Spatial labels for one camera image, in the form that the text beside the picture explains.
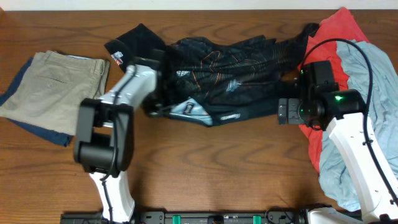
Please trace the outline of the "black orange-patterned jersey shirt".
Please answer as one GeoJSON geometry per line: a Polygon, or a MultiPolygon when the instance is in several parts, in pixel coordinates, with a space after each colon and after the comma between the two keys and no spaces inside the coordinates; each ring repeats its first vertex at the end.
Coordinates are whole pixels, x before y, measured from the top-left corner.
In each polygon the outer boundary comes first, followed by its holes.
{"type": "Polygon", "coordinates": [[[298,97],[299,86],[287,75],[296,71],[318,29],[309,23],[281,42],[259,35],[231,45],[205,37],[167,45],[139,24],[105,49],[122,70],[159,61],[157,87],[142,102],[147,116],[212,127],[276,114],[280,99],[298,97]]]}

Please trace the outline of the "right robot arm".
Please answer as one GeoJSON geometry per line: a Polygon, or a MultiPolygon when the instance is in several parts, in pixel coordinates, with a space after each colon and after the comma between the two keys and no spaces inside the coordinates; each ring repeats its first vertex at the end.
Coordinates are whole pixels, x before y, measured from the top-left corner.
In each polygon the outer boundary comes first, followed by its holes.
{"type": "Polygon", "coordinates": [[[302,66],[298,98],[281,98],[279,124],[326,131],[338,148],[361,207],[361,223],[397,223],[397,179],[374,136],[357,90],[339,89],[329,61],[302,66]]]}

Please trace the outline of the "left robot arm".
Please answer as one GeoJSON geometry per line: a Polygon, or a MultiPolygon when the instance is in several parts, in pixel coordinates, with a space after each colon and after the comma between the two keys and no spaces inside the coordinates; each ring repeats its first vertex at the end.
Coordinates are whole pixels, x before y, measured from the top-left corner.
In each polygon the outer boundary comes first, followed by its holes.
{"type": "Polygon", "coordinates": [[[103,211],[62,215],[61,223],[131,222],[135,201],[126,171],[134,152],[134,111],[155,92],[164,63],[163,50],[136,57],[110,91],[81,102],[73,157],[94,181],[103,211]]]}

